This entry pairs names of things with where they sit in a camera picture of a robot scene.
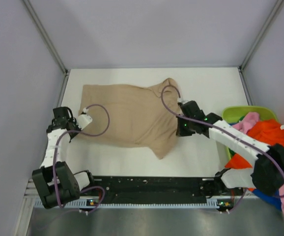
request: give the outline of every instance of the orange cloth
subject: orange cloth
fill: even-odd
[[[281,129],[281,124],[274,119],[259,121],[249,130],[247,135],[269,145],[281,144],[284,146],[284,129]],[[235,154],[225,167],[244,169],[251,168],[251,165],[242,156]]]

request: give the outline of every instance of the purple cable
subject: purple cable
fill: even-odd
[[[104,199],[104,197],[105,197],[105,190],[104,190],[104,188],[102,188],[101,186],[93,186],[93,187],[89,187],[89,188],[83,189],[83,190],[81,191],[81,193],[84,193],[84,192],[87,192],[87,191],[89,191],[89,190],[97,189],[97,188],[100,189],[100,190],[102,190],[103,195],[102,195],[101,199],[99,200],[99,202],[97,203],[97,205],[96,205],[94,208],[92,208],[90,211],[87,212],[88,214],[91,214],[91,213],[93,213],[94,211],[96,211],[96,210],[98,209],[99,205],[102,203],[102,201],[103,201],[103,199]],[[78,210],[78,209],[72,209],[72,210],[65,211],[65,212],[61,213],[60,215],[54,217],[52,220],[50,220],[49,223],[47,223],[47,224],[44,225],[43,227],[38,227],[38,226],[36,226],[36,227],[37,227],[37,230],[39,230],[39,231],[44,230],[44,229],[47,228],[51,223],[53,223],[55,220],[58,220],[58,219],[59,219],[60,217],[62,217],[63,215],[65,215],[65,214],[67,214],[67,213],[71,213],[71,212],[80,212],[80,210]]]
[[[58,182],[57,182],[57,174],[56,174],[56,160],[57,160],[57,153],[58,153],[58,148],[57,146],[59,145],[60,143],[60,140],[62,139],[62,137],[66,134],[69,134],[69,133],[78,133],[78,134],[83,134],[83,135],[86,135],[86,136],[90,136],[90,137],[97,137],[97,136],[100,136],[102,134],[104,134],[108,128],[109,128],[109,125],[110,125],[110,122],[111,122],[111,119],[110,119],[110,116],[109,116],[109,113],[107,111],[107,109],[100,105],[100,104],[92,104],[92,105],[89,105],[88,107],[86,107],[86,109],[90,108],[90,107],[93,107],[93,106],[98,106],[98,107],[101,107],[105,110],[106,112],[106,115],[107,115],[107,118],[108,118],[108,123],[107,123],[107,126],[106,128],[104,129],[104,131],[102,131],[101,133],[99,134],[88,134],[88,133],[85,133],[83,131],[77,131],[77,130],[68,130],[66,132],[64,132],[63,134],[61,134],[56,142],[56,148],[55,148],[55,153],[54,153],[54,159],[53,159],[53,178],[54,178],[54,186],[55,186],[55,193],[56,193],[56,198],[57,198],[57,203],[58,203],[58,206],[60,208],[63,208],[64,206],[61,204],[61,200],[60,200],[60,195],[59,195],[59,189],[58,189]]]
[[[204,124],[204,125],[209,126],[209,127],[212,127],[212,128],[216,128],[216,129],[218,129],[218,130],[224,132],[224,133],[227,134],[228,136],[232,137],[233,139],[237,139],[237,137],[236,137],[235,135],[229,133],[228,131],[226,131],[226,130],[220,128],[220,127],[217,127],[217,126],[215,126],[215,125],[209,124],[209,123],[204,122],[204,121],[201,121],[201,120],[197,120],[197,119],[192,119],[192,118],[184,117],[184,116],[181,116],[181,115],[175,113],[174,111],[172,111],[172,110],[165,104],[164,98],[163,98],[164,91],[165,91],[165,89],[166,89],[167,87],[173,87],[173,88],[178,92],[179,98],[180,98],[180,93],[179,93],[179,90],[178,90],[175,86],[173,86],[173,85],[166,85],[165,87],[163,87],[162,92],[161,92],[161,100],[162,100],[162,103],[163,103],[164,107],[165,107],[170,113],[172,113],[172,114],[175,115],[176,117],[179,117],[179,118],[182,118],[182,119],[185,119],[185,120],[193,121],[193,122],[196,122],[196,123],[199,123],[199,124]],[[240,140],[240,139],[239,139],[239,142],[241,142],[242,144],[244,144],[244,145],[246,145],[246,146],[248,146],[248,147],[251,147],[252,149],[256,150],[257,152],[259,152],[259,153],[263,154],[265,157],[267,157],[267,158],[275,165],[275,167],[278,169],[278,171],[280,172],[280,174],[282,175],[282,178],[283,178],[283,180],[284,180],[284,172],[283,172],[283,170],[280,168],[280,166],[278,165],[278,163],[277,163],[269,154],[267,154],[266,152],[262,151],[261,149],[255,147],[255,146],[253,146],[253,145],[247,143],[246,141],[243,141],[243,140]],[[241,198],[238,200],[237,203],[240,203],[240,201],[241,201],[241,199],[244,197],[244,195],[245,195],[245,194],[243,194],[243,195],[241,196]]]

